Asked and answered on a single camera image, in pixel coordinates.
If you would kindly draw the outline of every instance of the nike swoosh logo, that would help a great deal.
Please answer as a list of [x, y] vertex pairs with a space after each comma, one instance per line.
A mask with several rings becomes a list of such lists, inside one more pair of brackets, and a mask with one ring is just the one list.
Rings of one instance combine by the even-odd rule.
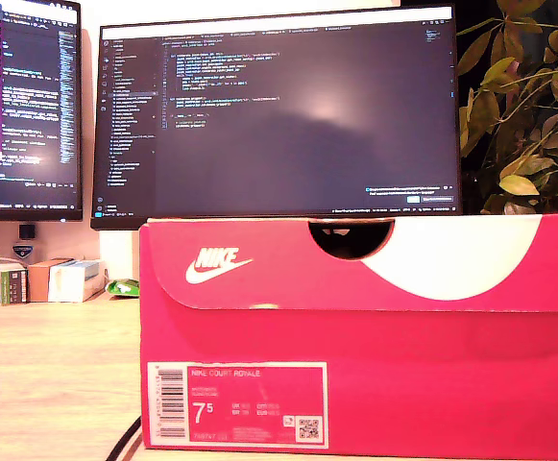
[[240, 266], [244, 266], [245, 264], [249, 264], [252, 259], [247, 259], [246, 261], [241, 262], [231, 262], [229, 264], [225, 264], [221, 267], [217, 267], [216, 269], [211, 269], [205, 272], [198, 272], [195, 270], [195, 261], [191, 263], [191, 265], [187, 268], [186, 273], [184, 274], [184, 279], [191, 283], [192, 285], [197, 285], [198, 283], [204, 283], [205, 281], [209, 281], [214, 279], [215, 277], [222, 276], [226, 272], [233, 271]]

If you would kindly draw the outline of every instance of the qr code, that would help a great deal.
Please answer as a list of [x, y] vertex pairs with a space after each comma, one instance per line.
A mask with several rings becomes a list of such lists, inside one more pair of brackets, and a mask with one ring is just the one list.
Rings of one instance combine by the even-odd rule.
[[298, 416], [296, 421], [296, 442], [316, 444], [324, 441], [321, 416]]

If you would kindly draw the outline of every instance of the black cable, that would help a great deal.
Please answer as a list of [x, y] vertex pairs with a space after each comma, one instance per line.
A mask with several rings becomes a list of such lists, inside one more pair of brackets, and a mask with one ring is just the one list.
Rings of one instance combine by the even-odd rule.
[[137, 432], [137, 430], [140, 429], [141, 425], [142, 425], [142, 417], [138, 416], [137, 420], [135, 420], [131, 425], [131, 427], [127, 429], [127, 432], [125, 432], [123, 436], [120, 438], [120, 440], [116, 442], [116, 445], [109, 453], [108, 457], [106, 458], [106, 461], [116, 461], [118, 459], [118, 455], [121, 454], [123, 448], [132, 439], [133, 435]]

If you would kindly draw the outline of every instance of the monitor bezel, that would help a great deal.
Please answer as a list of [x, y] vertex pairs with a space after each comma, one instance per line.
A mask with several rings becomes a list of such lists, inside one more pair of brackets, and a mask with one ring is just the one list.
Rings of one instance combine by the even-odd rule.
[[[103, 32], [105, 29], [119, 29], [125, 27], [135, 27], [135, 26], [156, 26], [156, 25], [172, 25], [172, 24], [191, 24], [200, 22], [221, 22], [239, 19], [259, 19], [259, 18], [270, 18], [270, 17], [294, 17], [294, 16], [305, 16], [312, 14], [337, 14], [343, 12], [374, 12], [374, 11], [390, 11], [390, 10], [418, 10], [418, 9], [432, 9], [432, 8], [443, 8], [451, 7], [451, 22], [453, 31], [453, 68], [454, 68], [454, 123], [455, 123], [455, 154], [456, 154], [456, 178], [457, 178], [457, 188], [456, 188], [456, 210], [449, 211], [437, 211], [437, 212], [419, 212], [419, 211], [404, 211], [400, 214], [397, 213], [326, 213], [326, 212], [313, 212], [308, 211], [304, 213], [276, 213], [276, 214], [247, 214], [247, 213], [234, 213], [225, 215], [206, 215], [206, 214], [187, 214], [181, 216], [174, 215], [148, 215], [148, 216], [118, 216], [118, 217], [101, 217], [96, 218], [94, 216], [95, 207], [95, 190], [97, 186], [97, 175], [95, 173], [95, 168], [97, 167], [97, 161], [94, 161], [93, 165], [93, 192], [92, 192], [92, 204], [91, 204], [91, 218], [90, 226], [97, 231], [136, 231], [141, 226], [143, 226], [149, 219], [308, 219], [311, 222], [336, 222], [336, 223], [364, 223], [364, 222], [375, 222], [378, 220], [393, 219], [402, 216], [459, 216], [463, 213], [462, 204], [462, 181], [461, 181], [461, 165], [460, 165], [460, 104], [458, 101], [458, 76], [455, 68], [457, 67], [457, 42], [456, 42], [456, 21], [455, 21], [455, 5], [453, 3], [442, 3], [435, 5], [418, 5], [418, 6], [408, 6], [408, 7], [376, 7], [376, 8], [363, 8], [354, 10], [334, 10], [334, 11], [321, 11], [321, 12], [293, 12], [293, 13], [280, 13], [280, 14], [263, 14], [263, 15], [251, 15], [251, 16], [235, 16], [235, 17], [219, 17], [219, 18], [202, 18], [202, 19], [186, 19], [180, 21], [158, 21], [158, 22], [146, 22], [146, 23], [129, 23], [129, 24], [110, 24], [103, 25], [99, 30], [99, 43], [101, 50], [101, 41], [103, 37]], [[98, 68], [101, 66], [101, 51], [98, 52], [97, 56]], [[97, 79], [96, 88], [99, 94], [100, 82]], [[94, 147], [94, 158], [98, 157], [98, 132], [97, 129], [98, 121], [100, 117], [99, 107], [95, 108], [95, 147]]]
[[[40, 3], [49, 5], [52, 3], [50, 0], [26, 0], [29, 3]], [[76, 24], [76, 46], [78, 48], [78, 53], [76, 54], [76, 63], [78, 65], [78, 79], [76, 84], [77, 98], [74, 104], [78, 111], [78, 117], [76, 118], [76, 124], [78, 128], [78, 136], [76, 138], [77, 143], [77, 183], [76, 187], [78, 190], [77, 203], [74, 205], [74, 209], [33, 209], [33, 208], [7, 208], [0, 209], [0, 221], [24, 221], [24, 222], [34, 222], [34, 221], [82, 221], [83, 220], [83, 152], [82, 152], [82, 131], [83, 131], [83, 97], [82, 97], [82, 24], [81, 24], [81, 6], [77, 2], [70, 0], [60, 0], [60, 4], [66, 7], [72, 7], [72, 11], [76, 12], [78, 16], [78, 22]]]

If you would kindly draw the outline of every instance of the size number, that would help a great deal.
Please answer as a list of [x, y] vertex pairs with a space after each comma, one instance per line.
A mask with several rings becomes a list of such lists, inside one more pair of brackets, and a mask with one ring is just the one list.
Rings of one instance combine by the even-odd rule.
[[204, 413], [204, 409], [206, 409], [206, 413], [212, 413], [214, 411], [214, 406], [211, 402], [206, 403], [204, 401], [194, 401], [192, 405], [198, 408], [198, 412], [195, 415], [196, 425], [200, 423], [200, 418], [202, 418], [202, 413]]

